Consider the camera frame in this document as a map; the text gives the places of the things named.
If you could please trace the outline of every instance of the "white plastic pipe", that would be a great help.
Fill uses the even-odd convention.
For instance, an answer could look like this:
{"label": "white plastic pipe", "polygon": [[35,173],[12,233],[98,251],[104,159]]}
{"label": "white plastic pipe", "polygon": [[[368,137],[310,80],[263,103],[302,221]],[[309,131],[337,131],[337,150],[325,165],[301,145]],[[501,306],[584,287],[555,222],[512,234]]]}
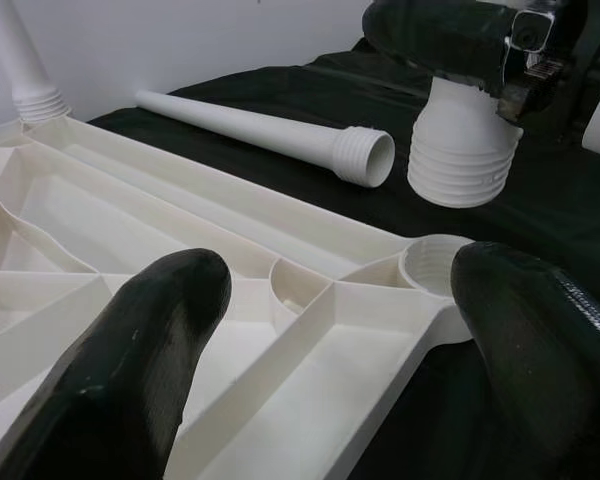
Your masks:
{"label": "white plastic pipe", "polygon": [[380,130],[338,130],[147,91],[138,92],[136,102],[152,112],[328,168],[363,187],[381,185],[393,166],[393,139]]}
{"label": "white plastic pipe", "polygon": [[451,208],[498,196],[523,131],[496,108],[497,100],[476,87],[433,79],[411,139],[407,177],[418,195]]}
{"label": "white plastic pipe", "polygon": [[69,112],[11,0],[0,0],[0,62],[24,122],[44,122]]}

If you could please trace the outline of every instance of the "threaded tube end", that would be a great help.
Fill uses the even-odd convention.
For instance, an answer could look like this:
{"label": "threaded tube end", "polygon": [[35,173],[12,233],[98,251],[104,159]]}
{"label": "threaded tube end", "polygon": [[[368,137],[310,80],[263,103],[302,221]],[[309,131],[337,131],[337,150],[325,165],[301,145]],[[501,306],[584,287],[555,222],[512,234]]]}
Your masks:
{"label": "threaded tube end", "polygon": [[451,297],[453,259],[472,240],[455,235],[429,235],[415,240],[400,256],[398,269],[405,281],[434,295]]}
{"label": "threaded tube end", "polygon": [[393,138],[388,133],[349,127],[338,135],[333,145],[332,168],[346,182],[376,188],[391,173],[395,152]]}
{"label": "threaded tube end", "polygon": [[24,123],[45,122],[67,115],[71,111],[57,88],[38,97],[14,99],[13,103]]}

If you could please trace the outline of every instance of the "ribbed plastic section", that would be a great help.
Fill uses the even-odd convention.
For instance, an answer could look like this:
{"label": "ribbed plastic section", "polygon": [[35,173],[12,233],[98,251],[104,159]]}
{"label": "ribbed plastic section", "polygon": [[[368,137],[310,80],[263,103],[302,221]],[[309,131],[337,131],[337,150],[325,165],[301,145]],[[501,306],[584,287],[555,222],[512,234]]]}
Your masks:
{"label": "ribbed plastic section", "polygon": [[453,258],[471,240],[455,235],[429,235],[414,241],[402,253],[399,270],[408,284],[429,293],[451,297]]}
{"label": "ribbed plastic section", "polygon": [[52,118],[67,115],[71,109],[64,103],[60,90],[26,100],[15,100],[14,105],[25,123],[41,123]]}
{"label": "ribbed plastic section", "polygon": [[451,208],[490,202],[504,189],[522,131],[475,87],[436,78],[413,127],[407,178],[425,200]]}
{"label": "ribbed plastic section", "polygon": [[333,145],[333,171],[342,180],[375,188],[391,173],[395,145],[391,136],[380,130],[349,127]]}

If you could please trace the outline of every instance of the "tray compartment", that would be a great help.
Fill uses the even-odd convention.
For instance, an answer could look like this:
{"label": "tray compartment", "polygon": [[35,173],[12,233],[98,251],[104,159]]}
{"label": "tray compartment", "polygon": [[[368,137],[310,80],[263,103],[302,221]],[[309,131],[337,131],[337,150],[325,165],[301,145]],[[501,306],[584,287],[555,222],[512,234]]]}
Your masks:
{"label": "tray compartment", "polygon": [[72,119],[47,123],[27,135],[332,278],[398,253],[407,243],[396,235]]}
{"label": "tray compartment", "polygon": [[328,291],[326,331],[285,382],[199,476],[184,456],[196,444],[182,439],[168,480],[347,478],[426,352],[470,338],[455,306],[419,290],[338,282]]}
{"label": "tray compartment", "polygon": [[94,272],[46,232],[7,212],[0,203],[0,270]]}
{"label": "tray compartment", "polygon": [[341,281],[382,287],[413,288],[400,273],[399,262],[400,255],[392,255],[362,267],[342,278]]}
{"label": "tray compartment", "polygon": [[239,276],[268,275],[276,256],[115,178],[39,145],[17,149],[0,201],[103,273],[135,274],[186,248],[222,255]]}
{"label": "tray compartment", "polygon": [[0,400],[49,368],[109,299],[92,275],[0,272]]}
{"label": "tray compartment", "polygon": [[181,427],[165,478],[197,478],[329,331],[334,320],[333,309],[331,286],[277,337],[204,415]]}
{"label": "tray compartment", "polygon": [[284,331],[331,281],[285,259],[271,268],[271,304],[277,332]]}
{"label": "tray compartment", "polygon": [[453,258],[460,248],[471,242],[455,235],[428,235],[414,239],[400,255],[400,275],[414,288],[452,298]]}

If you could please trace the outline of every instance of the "black machine part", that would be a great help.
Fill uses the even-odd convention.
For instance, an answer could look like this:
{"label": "black machine part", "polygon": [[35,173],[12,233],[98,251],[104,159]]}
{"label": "black machine part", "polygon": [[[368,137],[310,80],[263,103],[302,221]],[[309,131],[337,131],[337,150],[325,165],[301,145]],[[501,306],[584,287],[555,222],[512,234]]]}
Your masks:
{"label": "black machine part", "polygon": [[600,101],[600,0],[376,0],[365,36],[394,60],[499,99],[526,131],[582,137]]}

